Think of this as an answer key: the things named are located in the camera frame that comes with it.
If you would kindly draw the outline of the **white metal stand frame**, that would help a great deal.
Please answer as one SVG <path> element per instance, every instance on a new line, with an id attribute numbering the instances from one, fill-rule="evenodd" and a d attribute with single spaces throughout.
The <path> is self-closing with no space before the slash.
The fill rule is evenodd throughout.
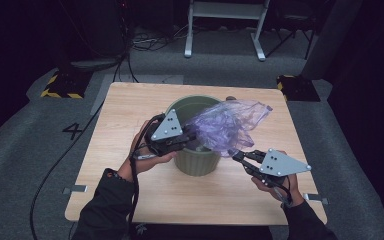
<path id="1" fill-rule="evenodd" d="M 255 32 L 251 33 L 251 40 L 254 45 L 258 60 L 265 61 L 266 55 L 260 44 L 259 38 L 270 2 L 271 0 L 263 0 L 262 3 L 258 4 L 246 4 L 190 0 L 188 9 L 188 30 L 185 42 L 184 56 L 186 58 L 190 58 L 192 56 L 193 21 L 195 18 L 257 20 L 257 28 Z"/>

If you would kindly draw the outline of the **dark folding chair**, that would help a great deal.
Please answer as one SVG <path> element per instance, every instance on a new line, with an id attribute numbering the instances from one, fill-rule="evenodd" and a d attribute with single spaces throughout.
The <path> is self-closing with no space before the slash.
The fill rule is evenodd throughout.
<path id="1" fill-rule="evenodd" d="M 301 31 L 308 41 L 304 56 L 304 59 L 307 59 L 316 32 L 316 10 L 302 0 L 276 0 L 274 15 L 274 30 L 280 42 L 269 51 L 267 56 L 270 56 L 289 38 L 294 37 L 298 31 Z"/>

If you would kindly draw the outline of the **person's left hand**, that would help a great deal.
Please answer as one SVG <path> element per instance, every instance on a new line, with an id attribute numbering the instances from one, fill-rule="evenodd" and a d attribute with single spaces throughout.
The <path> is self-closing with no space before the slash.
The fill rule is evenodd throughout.
<path id="1" fill-rule="evenodd" d="M 139 132 L 135 135 L 135 137 L 131 143 L 130 152 L 129 152 L 128 157 L 125 159 L 123 164 L 117 170 L 117 174 L 121 178 L 123 178 L 129 182 L 134 181 L 130 156 L 135 152 L 135 146 L 137 144 L 141 145 L 144 142 L 144 140 L 141 137 L 141 133 L 144 132 L 147 124 L 148 124 L 148 120 L 146 120 L 143 123 Z M 138 160 L 136 162 L 136 173 L 139 174 L 139 173 L 148 171 L 148 170 L 152 169 L 157 164 L 167 163 L 167 162 L 171 161 L 176 155 L 177 155 L 176 152 L 170 152 L 170 153 L 163 155 L 161 157 L 156 156 L 156 157 L 148 158 L 145 160 Z"/>

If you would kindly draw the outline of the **green ribbed trash bin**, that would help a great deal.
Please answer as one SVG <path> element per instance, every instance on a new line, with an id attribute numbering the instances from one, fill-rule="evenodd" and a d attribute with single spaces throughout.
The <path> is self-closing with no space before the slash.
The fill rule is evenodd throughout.
<path id="1" fill-rule="evenodd" d="M 207 95 L 188 95 L 174 101 L 166 112 L 174 109 L 180 124 L 184 125 L 198 113 L 219 102 L 219 99 Z M 205 176 L 216 169 L 219 160 L 220 156 L 217 153 L 210 151 L 195 140 L 177 152 L 174 163 L 181 172 L 187 175 Z"/>

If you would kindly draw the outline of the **black yellow striped base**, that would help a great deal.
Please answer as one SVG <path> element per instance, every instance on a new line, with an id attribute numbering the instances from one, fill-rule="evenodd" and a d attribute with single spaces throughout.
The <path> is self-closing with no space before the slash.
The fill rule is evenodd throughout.
<path id="1" fill-rule="evenodd" d="M 277 77 L 276 83 L 277 88 L 282 92 L 286 101 L 320 101 L 312 81 L 300 75 L 280 75 Z"/>
<path id="2" fill-rule="evenodd" d="M 91 72 L 68 74 L 56 71 L 42 91 L 41 97 L 83 99 L 91 77 Z"/>

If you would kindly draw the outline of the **person's right hand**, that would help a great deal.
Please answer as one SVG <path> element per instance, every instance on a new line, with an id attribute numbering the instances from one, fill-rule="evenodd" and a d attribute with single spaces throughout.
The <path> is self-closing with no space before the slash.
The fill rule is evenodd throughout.
<path id="1" fill-rule="evenodd" d="M 283 186 L 287 189 L 287 192 L 278 187 L 269 188 L 256 177 L 252 177 L 251 181 L 260 191 L 270 193 L 273 198 L 281 202 L 287 200 L 287 197 L 290 196 L 292 199 L 291 207 L 298 206 L 304 202 L 304 198 L 298 189 L 298 180 L 295 174 L 289 175 L 283 182 Z"/>

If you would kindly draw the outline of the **grey pillar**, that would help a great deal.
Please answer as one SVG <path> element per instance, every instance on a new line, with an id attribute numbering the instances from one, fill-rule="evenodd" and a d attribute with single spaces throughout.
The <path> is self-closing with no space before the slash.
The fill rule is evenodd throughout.
<path id="1" fill-rule="evenodd" d="M 324 77 L 344 41 L 363 0 L 335 0 L 319 38 L 301 72 L 309 80 Z"/>

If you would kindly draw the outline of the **dark equipment stand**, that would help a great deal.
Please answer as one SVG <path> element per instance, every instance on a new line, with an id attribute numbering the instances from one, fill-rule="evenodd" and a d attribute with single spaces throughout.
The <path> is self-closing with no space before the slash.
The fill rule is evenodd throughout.
<path id="1" fill-rule="evenodd" d="M 56 0 L 90 55 L 100 63 L 83 71 L 119 67 L 126 57 L 129 30 L 124 0 Z"/>

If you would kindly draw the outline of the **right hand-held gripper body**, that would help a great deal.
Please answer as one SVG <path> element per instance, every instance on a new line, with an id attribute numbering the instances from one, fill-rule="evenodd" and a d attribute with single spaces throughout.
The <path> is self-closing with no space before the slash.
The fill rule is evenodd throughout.
<path id="1" fill-rule="evenodd" d="M 251 158 L 261 164 L 255 177 L 268 187 L 282 186 L 287 176 L 311 170 L 310 165 L 274 149 L 267 152 L 255 150 Z"/>

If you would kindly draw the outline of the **purple plastic bag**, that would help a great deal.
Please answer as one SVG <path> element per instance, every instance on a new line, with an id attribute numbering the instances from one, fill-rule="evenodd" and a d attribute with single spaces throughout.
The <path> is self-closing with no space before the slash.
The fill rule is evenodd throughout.
<path id="1" fill-rule="evenodd" d="M 271 106 L 256 100 L 227 100 L 204 109 L 185 125 L 202 146 L 228 157 L 254 145 L 249 132 L 272 110 Z"/>

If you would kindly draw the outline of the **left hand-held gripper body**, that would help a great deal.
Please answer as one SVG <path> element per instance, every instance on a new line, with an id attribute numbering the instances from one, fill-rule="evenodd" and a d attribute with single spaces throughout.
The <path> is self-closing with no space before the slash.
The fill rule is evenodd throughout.
<path id="1" fill-rule="evenodd" d="M 189 141 L 184 133 L 175 109 L 166 114 L 155 116 L 150 121 L 145 137 L 149 150 L 157 155 L 163 156 L 173 151 L 180 151 Z"/>

